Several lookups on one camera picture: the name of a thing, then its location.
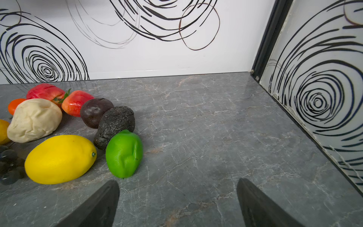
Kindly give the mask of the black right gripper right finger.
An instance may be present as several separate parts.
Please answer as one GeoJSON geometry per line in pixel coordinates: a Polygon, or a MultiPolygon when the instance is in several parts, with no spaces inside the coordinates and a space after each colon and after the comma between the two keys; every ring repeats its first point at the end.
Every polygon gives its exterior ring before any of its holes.
{"type": "Polygon", "coordinates": [[[238,201],[247,227],[302,227],[263,191],[246,178],[236,188],[238,201]]]}

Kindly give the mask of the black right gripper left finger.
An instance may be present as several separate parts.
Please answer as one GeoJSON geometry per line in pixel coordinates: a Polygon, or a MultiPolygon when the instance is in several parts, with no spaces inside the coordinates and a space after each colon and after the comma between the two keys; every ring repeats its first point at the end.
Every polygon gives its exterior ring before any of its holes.
{"type": "Polygon", "coordinates": [[[57,224],[58,227],[111,227],[114,222],[120,188],[110,180],[99,188],[70,215],[57,224]]]}

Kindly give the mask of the large yellow lemon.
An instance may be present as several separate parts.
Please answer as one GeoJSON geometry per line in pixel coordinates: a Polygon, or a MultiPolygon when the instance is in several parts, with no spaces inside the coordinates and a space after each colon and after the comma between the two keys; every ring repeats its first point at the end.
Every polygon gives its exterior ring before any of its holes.
{"type": "Polygon", "coordinates": [[[97,151],[93,143],[77,135],[51,137],[27,156],[27,176],[39,184],[59,184],[83,176],[94,164],[97,151]]]}

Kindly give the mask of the dark wrinkled avocado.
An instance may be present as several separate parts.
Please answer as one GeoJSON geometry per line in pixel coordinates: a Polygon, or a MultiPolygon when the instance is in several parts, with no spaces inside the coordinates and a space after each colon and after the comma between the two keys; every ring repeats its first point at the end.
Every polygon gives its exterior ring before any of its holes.
{"type": "Polygon", "coordinates": [[[135,125],[134,111],[131,108],[113,107],[102,116],[93,143],[98,149],[105,150],[113,136],[123,130],[133,132],[135,125]]]}

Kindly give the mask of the dark purple plum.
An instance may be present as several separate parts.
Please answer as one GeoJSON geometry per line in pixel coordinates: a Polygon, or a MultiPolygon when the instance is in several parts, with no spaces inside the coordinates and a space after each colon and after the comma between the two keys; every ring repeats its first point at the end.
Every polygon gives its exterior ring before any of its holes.
{"type": "Polygon", "coordinates": [[[81,107],[80,117],[86,126],[97,129],[104,113],[113,107],[113,103],[108,99],[94,98],[81,107]]]}

